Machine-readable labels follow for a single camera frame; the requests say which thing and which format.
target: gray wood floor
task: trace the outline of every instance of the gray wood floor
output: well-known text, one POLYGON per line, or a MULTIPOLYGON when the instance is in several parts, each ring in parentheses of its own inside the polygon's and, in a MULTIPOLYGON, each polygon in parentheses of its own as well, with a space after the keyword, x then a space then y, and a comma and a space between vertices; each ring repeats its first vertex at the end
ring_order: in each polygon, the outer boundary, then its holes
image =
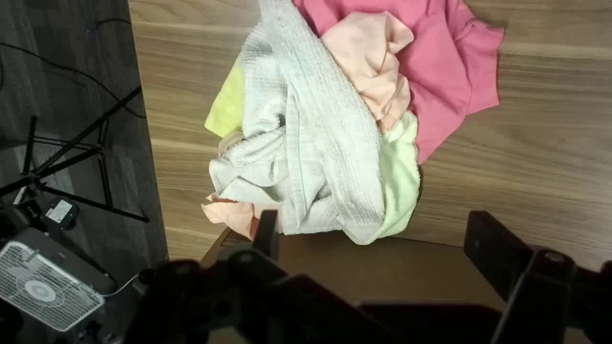
MULTIPOLYGON (((98 78, 119 97, 139 85, 131 27, 108 23, 87 33, 95 20, 129 19, 125 0, 0 1, 0 42, 32 50, 54 62, 98 78)), ((114 104, 93 82, 42 64, 36 58, 0 47, 4 87, 0 91, 0 143, 23 142, 31 116, 38 116, 38 134, 69 140, 114 104)), ((145 115, 142 97, 130 103, 145 115)), ((93 142, 95 136, 85 141, 93 142)), ((56 148, 37 146, 41 162, 56 148)), ((121 110, 111 120, 106 147, 111 191, 120 208, 144 210, 148 224, 82 205, 77 227, 67 236, 123 284, 138 271, 167 258, 151 145, 145 119, 121 110)), ((2 155, 0 185, 10 182, 21 164, 20 150, 2 155)), ((95 159, 50 178, 57 188, 103 200, 95 159)), ((42 202, 49 201, 44 196, 42 202)), ((130 288, 95 315, 106 331, 120 333, 138 303, 130 288)), ((22 343, 53 342, 59 334, 32 319, 20 335, 22 343)))

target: pile of laundry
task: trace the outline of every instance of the pile of laundry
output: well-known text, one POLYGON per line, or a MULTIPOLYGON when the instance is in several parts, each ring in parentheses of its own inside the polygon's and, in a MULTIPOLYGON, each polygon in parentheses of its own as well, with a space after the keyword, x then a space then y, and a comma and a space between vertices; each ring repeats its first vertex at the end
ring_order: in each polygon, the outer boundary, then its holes
POLYGON ((205 128, 214 223, 252 238, 342 230, 357 244, 403 231, 418 165, 467 114, 499 104, 501 28, 461 0, 259 0, 205 128))

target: wood grain surface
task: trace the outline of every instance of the wood grain surface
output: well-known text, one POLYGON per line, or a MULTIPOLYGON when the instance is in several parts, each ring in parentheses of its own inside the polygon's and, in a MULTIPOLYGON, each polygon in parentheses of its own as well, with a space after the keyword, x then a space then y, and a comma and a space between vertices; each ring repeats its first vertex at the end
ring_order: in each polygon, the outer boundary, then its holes
MULTIPOLYGON (((472 0, 506 27, 501 105, 471 115, 423 166, 401 237, 461 245, 485 209, 522 239, 599 268, 612 259, 612 4, 472 0)), ((218 138, 203 122, 250 28, 254 0, 131 0, 136 52, 173 258, 220 233, 202 214, 218 138)))

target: fan grille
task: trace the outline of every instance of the fan grille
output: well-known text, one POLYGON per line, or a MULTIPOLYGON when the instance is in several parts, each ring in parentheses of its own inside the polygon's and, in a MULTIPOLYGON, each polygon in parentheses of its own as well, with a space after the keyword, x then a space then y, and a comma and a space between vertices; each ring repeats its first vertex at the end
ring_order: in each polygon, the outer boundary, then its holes
POLYGON ((16 242, 9 242, 0 252, 0 297, 5 301, 57 331, 67 331, 104 303, 101 295, 68 278, 44 257, 36 254, 29 259, 32 252, 16 242), (26 287, 28 281, 36 281, 29 285, 46 297, 35 297, 32 288, 26 287))

